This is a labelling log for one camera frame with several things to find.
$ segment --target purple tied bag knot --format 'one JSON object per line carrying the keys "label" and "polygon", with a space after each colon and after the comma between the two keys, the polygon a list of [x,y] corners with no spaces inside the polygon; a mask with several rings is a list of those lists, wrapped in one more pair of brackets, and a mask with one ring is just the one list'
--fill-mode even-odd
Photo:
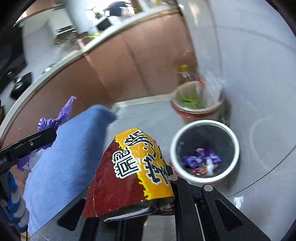
{"label": "purple tied bag knot", "polygon": [[[57,118],[53,119],[45,119],[44,117],[42,117],[40,120],[39,120],[39,123],[38,123],[38,126],[37,126],[37,130],[38,131],[42,131],[42,130],[45,130],[47,128],[54,128],[55,130],[58,129],[59,125],[67,122],[68,120],[70,120],[70,115],[71,115],[71,110],[72,110],[72,102],[73,100],[75,100],[76,97],[75,96],[71,96],[70,99],[68,100],[68,102],[63,106],[63,108],[61,109],[59,115],[57,116]],[[34,150],[33,152],[38,152],[40,151],[41,149],[47,149],[49,147],[52,146],[52,143],[48,144],[48,145],[45,145],[43,146],[42,148],[39,148],[37,150]],[[31,172],[31,168],[29,166],[29,161],[30,161],[30,156],[31,154],[21,158],[17,164],[17,168],[20,170],[20,171],[30,171]]]}

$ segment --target silver bolt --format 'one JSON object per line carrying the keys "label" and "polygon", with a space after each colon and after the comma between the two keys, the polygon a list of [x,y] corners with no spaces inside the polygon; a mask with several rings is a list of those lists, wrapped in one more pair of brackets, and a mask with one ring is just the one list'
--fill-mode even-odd
{"label": "silver bolt", "polygon": [[178,180],[178,177],[177,177],[176,175],[170,175],[168,178],[169,178],[171,181],[176,181],[176,180]]}
{"label": "silver bolt", "polygon": [[204,186],[204,189],[205,189],[207,192],[211,192],[211,191],[213,191],[213,186],[207,184],[207,185]]}

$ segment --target blue cushion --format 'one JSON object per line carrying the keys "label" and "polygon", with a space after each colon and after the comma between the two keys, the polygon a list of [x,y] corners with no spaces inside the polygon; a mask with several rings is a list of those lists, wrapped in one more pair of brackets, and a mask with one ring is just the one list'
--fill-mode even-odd
{"label": "blue cushion", "polygon": [[29,174],[24,199],[33,235],[87,188],[101,161],[106,129],[115,114],[95,105],[61,125]]}

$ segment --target tile floor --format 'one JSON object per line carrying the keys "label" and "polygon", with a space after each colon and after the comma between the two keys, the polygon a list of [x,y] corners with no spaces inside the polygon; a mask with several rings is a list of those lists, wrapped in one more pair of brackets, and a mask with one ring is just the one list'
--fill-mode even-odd
{"label": "tile floor", "polygon": [[[108,127],[105,149],[115,135],[127,129],[138,127],[156,140],[166,163],[168,163],[171,140],[183,126],[182,118],[171,108],[169,101],[122,107],[116,115],[117,119]],[[214,186],[224,196],[228,196],[228,179]],[[142,240],[176,240],[174,216],[150,216],[144,228]]]}

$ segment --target red and yellow snack bag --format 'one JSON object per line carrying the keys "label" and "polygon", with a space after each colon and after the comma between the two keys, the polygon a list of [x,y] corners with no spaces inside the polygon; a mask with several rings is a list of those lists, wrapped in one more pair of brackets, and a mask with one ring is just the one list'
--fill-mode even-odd
{"label": "red and yellow snack bag", "polygon": [[139,128],[118,134],[87,193],[83,218],[113,221],[155,213],[174,194],[155,140]]}

